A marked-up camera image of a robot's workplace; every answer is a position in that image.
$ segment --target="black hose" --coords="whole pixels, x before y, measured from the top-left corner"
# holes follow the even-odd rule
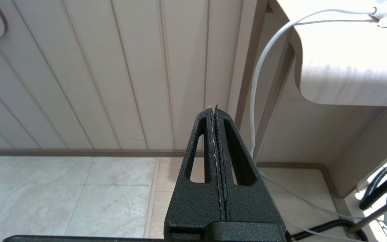
[[[384,181],[379,187],[371,191],[371,194],[369,194],[366,198],[363,198],[359,203],[359,208],[366,210],[385,193],[387,193],[387,180]]]
[[[292,235],[289,233],[288,230],[286,230],[285,232],[285,239],[286,239],[286,242],[292,242]]]
[[[382,181],[382,179],[387,175],[387,168],[383,168],[377,176],[371,181],[371,183],[368,185],[367,190],[365,190],[364,196],[362,197],[361,201],[364,200],[367,196],[370,196],[371,192],[374,191],[379,183]]]
[[[329,229],[337,227],[337,226],[352,227],[353,225],[355,225],[355,223],[352,221],[349,221],[346,219],[337,219],[337,220],[333,220],[333,221],[318,225],[316,227],[310,228],[310,230],[320,233],[322,231],[329,230]],[[356,232],[356,234],[359,236],[359,238],[362,241],[368,241],[367,235],[364,233],[364,231],[359,230]],[[299,232],[299,233],[292,235],[292,238],[294,240],[298,241],[298,240],[305,239],[305,238],[312,236],[312,235],[313,235],[312,233],[309,233],[307,231],[302,231],[302,232]]]

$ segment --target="tile floor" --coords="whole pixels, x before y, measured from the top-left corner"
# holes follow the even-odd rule
[[[0,241],[15,234],[163,238],[182,158],[0,157]],[[192,181],[203,182],[203,158]],[[335,210],[318,170],[261,168],[294,192]],[[321,212],[266,182],[282,216],[312,227]],[[291,233],[300,230],[290,224]],[[345,236],[334,228],[327,234]],[[317,236],[303,241],[337,241]]]
[[[0,157],[0,241],[143,237],[157,158]]]

